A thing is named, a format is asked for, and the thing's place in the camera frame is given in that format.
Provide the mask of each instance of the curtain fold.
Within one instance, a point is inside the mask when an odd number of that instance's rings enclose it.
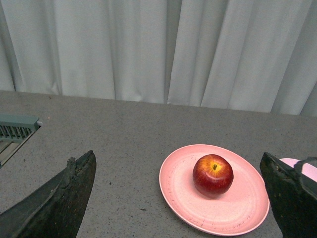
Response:
[[[317,0],[0,0],[0,90],[317,116]]]

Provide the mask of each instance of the plastic ventilation grille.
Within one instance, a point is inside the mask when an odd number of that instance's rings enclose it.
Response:
[[[38,117],[0,114],[0,168],[37,131]]]

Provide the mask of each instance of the plate rim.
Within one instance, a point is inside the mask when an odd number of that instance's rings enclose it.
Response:
[[[182,146],[182,147],[180,147],[180,148],[178,148],[178,149],[172,151],[172,152],[165,158],[165,160],[163,161],[163,163],[162,163],[162,165],[161,165],[161,167],[160,167],[160,170],[159,170],[159,186],[160,186],[161,192],[162,192],[162,194],[163,194],[163,197],[164,197],[165,201],[167,202],[167,204],[169,205],[170,209],[172,209],[172,211],[173,211],[181,220],[183,220],[185,223],[187,223],[187,224],[189,224],[190,226],[196,228],[197,230],[200,230],[200,231],[202,231],[202,232],[205,232],[205,233],[208,233],[208,234],[211,234],[211,235],[229,236],[229,237],[231,237],[231,236],[243,235],[243,234],[246,234],[246,233],[249,233],[249,232],[255,230],[257,227],[259,227],[259,226],[263,223],[263,221],[266,219],[266,217],[267,217],[267,215],[268,215],[269,208],[270,208],[270,200],[269,200],[268,196],[267,196],[267,208],[266,208],[266,212],[265,212],[263,218],[262,218],[255,226],[253,226],[252,228],[250,228],[250,229],[248,229],[248,230],[246,230],[246,231],[243,231],[243,232],[231,233],[231,234],[228,234],[228,233],[219,233],[219,232],[212,232],[212,231],[210,231],[210,230],[208,230],[208,229],[201,228],[201,227],[199,227],[199,226],[197,226],[197,225],[191,223],[190,221],[187,221],[185,218],[183,218],[183,216],[180,215],[180,214],[173,208],[173,206],[170,204],[170,202],[168,201],[168,199],[167,199],[165,193],[163,192],[163,187],[162,187],[162,184],[161,184],[161,183],[162,183],[162,182],[161,182],[161,172],[162,172],[162,169],[163,169],[163,167],[164,167],[164,164],[166,163],[166,161],[168,160],[168,158],[169,158],[172,154],[176,153],[177,151],[179,151],[179,150],[181,150],[181,149],[184,149],[184,148],[187,148],[187,147],[197,147],[197,146],[207,146],[207,147],[210,146],[210,147],[218,148],[218,149],[227,151],[227,152],[229,152],[229,153],[232,153],[232,154],[234,154],[235,156],[240,157],[242,160],[244,160],[244,161],[248,164],[248,166],[250,166],[250,167],[259,175],[259,178],[262,180],[262,182],[263,182],[263,184],[264,184],[264,186],[265,186],[265,182],[264,182],[264,180],[263,180],[261,174],[254,168],[254,166],[252,166],[247,160],[245,160],[245,159],[244,159],[243,157],[241,157],[240,155],[238,155],[238,154],[236,154],[236,153],[234,153],[234,152],[232,152],[232,151],[230,151],[230,150],[228,150],[228,149],[225,149],[225,148],[219,147],[219,146],[215,146],[215,145],[209,145],[209,144],[191,144],[191,145],[186,145],[186,146]]]

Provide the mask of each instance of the speckled gray surface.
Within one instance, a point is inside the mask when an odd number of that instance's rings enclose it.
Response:
[[[93,150],[97,171],[78,238],[216,237],[179,219],[159,188],[159,170],[190,144],[226,148],[258,171],[263,152],[317,155],[317,118],[0,91],[0,113],[44,124],[0,170],[3,212]],[[244,238],[282,238],[270,211]]]

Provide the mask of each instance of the red apple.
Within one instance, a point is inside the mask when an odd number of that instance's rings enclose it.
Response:
[[[194,166],[193,181],[198,192],[206,197],[215,198],[231,187],[233,170],[223,157],[205,155]]]

